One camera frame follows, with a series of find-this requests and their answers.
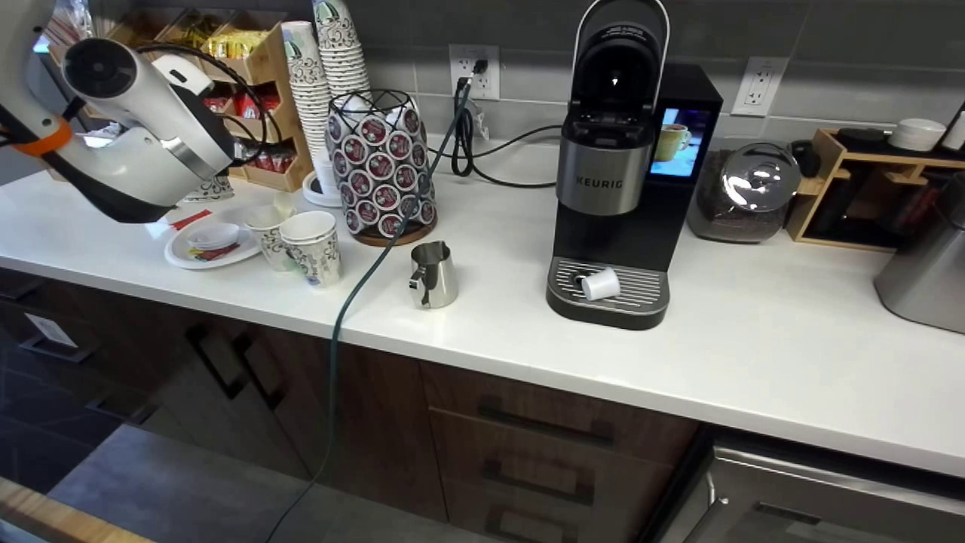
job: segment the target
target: stainless steel appliance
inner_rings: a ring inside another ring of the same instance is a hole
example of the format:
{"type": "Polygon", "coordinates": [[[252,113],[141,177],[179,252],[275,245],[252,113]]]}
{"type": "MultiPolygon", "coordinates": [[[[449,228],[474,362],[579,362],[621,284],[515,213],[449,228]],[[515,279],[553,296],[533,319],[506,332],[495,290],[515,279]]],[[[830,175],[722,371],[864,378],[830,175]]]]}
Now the stainless steel appliance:
{"type": "Polygon", "coordinates": [[[965,177],[946,186],[935,220],[873,279],[893,315],[965,334],[965,177]]]}
{"type": "Polygon", "coordinates": [[[699,240],[761,245],[780,231],[799,177],[796,156],[780,145],[753,142],[710,155],[689,199],[686,228],[699,240]]]}
{"type": "Polygon", "coordinates": [[[656,543],[957,543],[959,480],[724,434],[656,543]]]}
{"type": "Polygon", "coordinates": [[[596,0],[579,20],[559,164],[547,298],[570,318],[647,330],[670,304],[665,270],[722,94],[699,66],[665,66],[661,0],[596,0]],[[619,296],[582,279],[612,270],[619,296]]]}

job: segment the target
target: coffee pod holder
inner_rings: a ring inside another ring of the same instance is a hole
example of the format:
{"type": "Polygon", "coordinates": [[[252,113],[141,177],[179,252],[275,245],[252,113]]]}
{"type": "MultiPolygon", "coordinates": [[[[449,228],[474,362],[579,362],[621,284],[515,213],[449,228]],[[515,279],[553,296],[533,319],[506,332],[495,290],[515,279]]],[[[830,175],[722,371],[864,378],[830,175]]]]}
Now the coffee pod holder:
{"type": "Polygon", "coordinates": [[[406,245],[435,231],[426,123],[404,92],[339,94],[325,145],[353,240],[406,245]]]}

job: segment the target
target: white plate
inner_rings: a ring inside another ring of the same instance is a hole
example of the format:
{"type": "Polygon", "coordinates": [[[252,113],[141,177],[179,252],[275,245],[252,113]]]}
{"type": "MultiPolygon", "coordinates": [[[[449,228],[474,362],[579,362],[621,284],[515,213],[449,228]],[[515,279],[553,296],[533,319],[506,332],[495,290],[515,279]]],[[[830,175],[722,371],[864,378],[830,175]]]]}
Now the white plate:
{"type": "Polygon", "coordinates": [[[163,257],[170,259],[170,267],[179,267],[179,270],[222,270],[222,267],[244,262],[255,253],[258,253],[255,240],[246,231],[237,231],[234,223],[195,223],[172,235],[163,248],[163,257]],[[237,232],[237,248],[213,259],[199,259],[194,252],[194,240],[222,240],[225,231],[237,232]]]}

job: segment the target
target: cabinet drawer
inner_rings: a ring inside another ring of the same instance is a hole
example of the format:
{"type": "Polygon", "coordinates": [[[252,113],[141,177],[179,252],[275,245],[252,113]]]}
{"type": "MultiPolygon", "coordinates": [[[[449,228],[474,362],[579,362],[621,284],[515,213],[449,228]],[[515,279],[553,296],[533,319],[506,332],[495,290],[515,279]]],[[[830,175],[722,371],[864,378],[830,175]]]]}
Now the cabinet drawer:
{"type": "Polygon", "coordinates": [[[676,458],[643,461],[453,415],[432,415],[432,428],[449,520],[503,537],[631,539],[676,472],[676,458]]]}
{"type": "Polygon", "coordinates": [[[593,444],[651,461],[676,461],[697,433],[689,420],[436,366],[426,366],[426,395],[432,411],[515,427],[570,444],[593,444]]]}

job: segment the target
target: electrical outlet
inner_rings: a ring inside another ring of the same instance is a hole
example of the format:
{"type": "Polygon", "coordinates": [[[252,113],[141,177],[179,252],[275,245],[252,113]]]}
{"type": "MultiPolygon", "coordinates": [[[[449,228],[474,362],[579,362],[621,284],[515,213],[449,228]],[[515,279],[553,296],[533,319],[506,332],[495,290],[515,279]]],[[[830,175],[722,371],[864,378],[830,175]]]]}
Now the electrical outlet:
{"type": "Polygon", "coordinates": [[[783,71],[786,58],[747,58],[731,114],[762,117],[771,113],[783,71]]]}
{"type": "Polygon", "coordinates": [[[466,79],[474,84],[474,100],[501,100],[501,52],[495,46],[449,46],[449,79],[466,79]]]}

